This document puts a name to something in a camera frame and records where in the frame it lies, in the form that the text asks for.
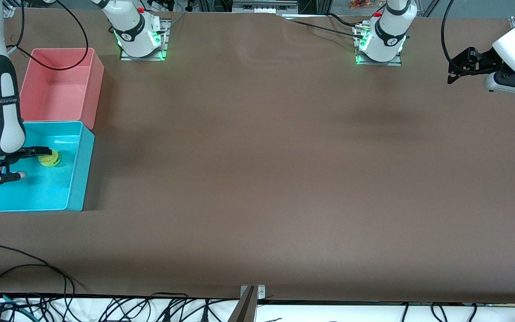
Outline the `yellow tennis ball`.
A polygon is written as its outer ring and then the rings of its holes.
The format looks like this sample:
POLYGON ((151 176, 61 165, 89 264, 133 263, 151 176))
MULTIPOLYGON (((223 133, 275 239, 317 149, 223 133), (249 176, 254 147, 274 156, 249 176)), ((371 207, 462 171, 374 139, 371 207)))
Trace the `yellow tennis ball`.
POLYGON ((38 156, 38 161, 42 166, 55 167, 55 166, 59 165, 59 163, 61 162, 62 157, 57 150, 51 149, 50 153, 51 154, 48 154, 48 155, 38 156))

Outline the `blue plastic bin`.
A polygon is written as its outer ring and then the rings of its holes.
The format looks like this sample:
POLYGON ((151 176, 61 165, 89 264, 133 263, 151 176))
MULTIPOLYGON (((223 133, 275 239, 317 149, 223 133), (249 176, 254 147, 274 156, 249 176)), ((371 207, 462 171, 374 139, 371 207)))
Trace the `blue plastic bin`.
POLYGON ((90 171, 95 137, 83 122, 26 122, 27 147, 57 150, 62 160, 42 166, 37 158, 11 165, 26 178, 0 185, 0 212, 79 212, 90 171))

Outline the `pink plastic bin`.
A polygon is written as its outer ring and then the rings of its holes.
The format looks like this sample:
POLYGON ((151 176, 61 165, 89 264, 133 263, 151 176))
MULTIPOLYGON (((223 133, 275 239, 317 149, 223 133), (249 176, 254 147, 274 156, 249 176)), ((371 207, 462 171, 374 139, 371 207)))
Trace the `pink plastic bin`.
POLYGON ((92 48, 38 48, 20 93, 26 122, 83 122, 94 128, 104 65, 92 48))

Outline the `silver power strip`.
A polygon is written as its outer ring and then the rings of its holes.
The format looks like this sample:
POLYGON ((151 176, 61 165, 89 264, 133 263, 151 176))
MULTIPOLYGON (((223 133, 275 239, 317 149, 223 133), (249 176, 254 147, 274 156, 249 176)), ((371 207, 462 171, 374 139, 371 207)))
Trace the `silver power strip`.
POLYGON ((232 0, 231 12, 298 14, 298 0, 232 0))

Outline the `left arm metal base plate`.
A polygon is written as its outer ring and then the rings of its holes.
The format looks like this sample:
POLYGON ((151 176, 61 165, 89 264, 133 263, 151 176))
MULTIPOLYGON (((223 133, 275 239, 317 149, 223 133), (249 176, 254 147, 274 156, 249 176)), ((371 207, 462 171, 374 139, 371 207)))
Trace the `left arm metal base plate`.
POLYGON ((384 34, 374 33, 372 25, 356 24, 352 27, 353 35, 358 37, 355 40, 356 64, 401 66, 400 52, 406 36, 399 35, 392 37, 384 34))

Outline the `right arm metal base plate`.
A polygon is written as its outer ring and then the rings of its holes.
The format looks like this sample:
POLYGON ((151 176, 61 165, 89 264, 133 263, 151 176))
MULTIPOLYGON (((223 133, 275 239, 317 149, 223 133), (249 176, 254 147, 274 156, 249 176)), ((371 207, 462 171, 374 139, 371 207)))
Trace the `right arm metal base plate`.
POLYGON ((164 61, 171 21, 152 16, 141 31, 115 30, 121 47, 120 60, 164 61))

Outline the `metal table bracket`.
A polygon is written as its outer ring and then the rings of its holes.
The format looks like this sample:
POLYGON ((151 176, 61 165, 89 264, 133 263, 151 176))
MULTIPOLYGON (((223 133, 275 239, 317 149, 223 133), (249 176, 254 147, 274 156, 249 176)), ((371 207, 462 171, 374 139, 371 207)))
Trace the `metal table bracket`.
POLYGON ((258 301, 265 297, 265 285, 242 285, 241 297, 227 322, 255 322, 258 301))

